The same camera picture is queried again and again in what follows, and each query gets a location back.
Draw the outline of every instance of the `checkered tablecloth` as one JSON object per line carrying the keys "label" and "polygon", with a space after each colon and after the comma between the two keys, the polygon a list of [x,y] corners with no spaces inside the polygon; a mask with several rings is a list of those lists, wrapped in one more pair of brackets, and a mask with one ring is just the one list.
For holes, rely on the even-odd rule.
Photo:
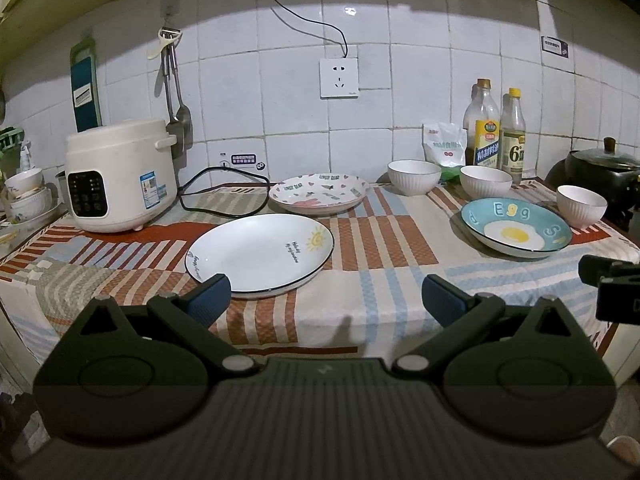
{"label": "checkered tablecloth", "polygon": [[[265,192],[222,188],[199,197],[196,205],[239,214],[258,205]],[[535,181],[511,193],[549,206],[555,202],[554,193]],[[638,262],[638,248],[599,222],[574,231],[571,245],[545,260],[508,258],[482,246],[463,226],[458,212],[468,200],[457,186],[416,197],[373,186],[357,208],[319,219],[334,234],[335,249],[311,282],[275,298],[233,300],[210,330],[254,356],[389,361],[439,329],[420,296],[424,276],[435,273],[470,294],[485,290],[511,304],[559,296],[597,347],[608,326],[594,318],[596,289],[580,282],[578,260],[592,253]],[[177,204],[140,232],[96,234],[65,216],[2,261],[0,300],[27,348],[43,362],[93,296],[142,304],[158,292],[193,288],[184,254],[225,221]]]}

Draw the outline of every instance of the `black cable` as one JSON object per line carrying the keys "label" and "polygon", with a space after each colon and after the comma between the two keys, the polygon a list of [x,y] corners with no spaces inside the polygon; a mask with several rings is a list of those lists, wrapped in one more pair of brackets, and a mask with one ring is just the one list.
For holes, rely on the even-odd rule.
{"label": "black cable", "polygon": [[310,20],[308,18],[305,18],[304,16],[300,16],[298,13],[296,13],[293,10],[289,9],[289,7],[284,6],[278,0],[273,0],[273,1],[276,2],[279,6],[281,6],[284,10],[286,10],[287,12],[290,12],[295,17],[300,18],[304,22],[316,23],[318,25],[326,25],[327,27],[334,28],[335,30],[340,32],[340,35],[342,36],[342,41],[344,42],[344,56],[342,56],[342,57],[347,57],[347,54],[349,53],[349,45],[347,44],[347,38],[344,37],[344,32],[341,31],[338,27],[336,27],[335,25],[332,25],[331,23],[317,22],[316,20]]}
{"label": "black cable", "polygon": [[[241,214],[241,215],[234,215],[234,214],[231,214],[231,213],[223,213],[223,212],[219,212],[219,211],[213,211],[211,209],[203,209],[201,207],[187,207],[187,206],[185,206],[184,205],[184,200],[182,200],[183,196],[197,195],[197,194],[206,193],[206,192],[212,191],[214,189],[217,189],[217,187],[207,187],[207,189],[201,189],[200,191],[195,191],[193,193],[185,193],[185,191],[187,190],[187,188],[191,184],[193,184],[196,180],[198,180],[198,178],[201,177],[203,174],[209,173],[209,171],[233,171],[234,173],[243,174],[244,176],[248,176],[248,177],[251,177],[251,178],[260,178],[261,180],[265,181],[265,183],[266,183],[265,187],[267,188],[267,196],[264,198],[264,201],[256,209],[254,209],[253,211],[249,211],[248,213]],[[204,170],[199,172],[190,181],[188,181],[186,184],[184,184],[184,186],[180,186],[178,188],[178,199],[180,199],[180,205],[182,206],[182,208],[185,211],[194,211],[194,212],[198,212],[198,213],[207,213],[207,214],[210,214],[210,215],[222,216],[222,218],[231,218],[231,219],[245,218],[246,216],[255,215],[256,213],[260,212],[267,205],[267,202],[269,201],[269,189],[270,189],[270,187],[271,187],[271,182],[269,181],[269,179],[267,177],[259,175],[257,173],[249,173],[248,171],[236,170],[236,168],[226,168],[225,166],[211,166],[210,168],[205,168]]]}

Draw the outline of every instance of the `rice cooker control panel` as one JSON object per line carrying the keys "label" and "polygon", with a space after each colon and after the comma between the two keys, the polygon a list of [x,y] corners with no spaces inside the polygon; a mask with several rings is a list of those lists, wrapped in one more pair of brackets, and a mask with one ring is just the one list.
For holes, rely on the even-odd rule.
{"label": "rice cooker control panel", "polygon": [[97,171],[81,171],[66,176],[69,197],[76,216],[96,218],[107,214],[104,181]]}

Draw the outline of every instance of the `electrical outlet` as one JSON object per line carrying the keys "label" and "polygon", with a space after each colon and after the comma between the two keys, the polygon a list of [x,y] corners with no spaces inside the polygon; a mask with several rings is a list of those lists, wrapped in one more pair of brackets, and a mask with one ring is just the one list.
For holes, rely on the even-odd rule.
{"label": "electrical outlet", "polygon": [[320,97],[358,97],[358,59],[320,60]]}

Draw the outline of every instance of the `black pot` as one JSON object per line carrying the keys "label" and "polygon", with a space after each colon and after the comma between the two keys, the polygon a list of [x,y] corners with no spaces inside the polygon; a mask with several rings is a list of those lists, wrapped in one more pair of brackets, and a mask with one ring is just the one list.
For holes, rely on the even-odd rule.
{"label": "black pot", "polygon": [[569,184],[602,195],[609,208],[628,210],[640,206],[640,160],[616,154],[616,140],[604,139],[604,150],[570,152],[564,160]]}

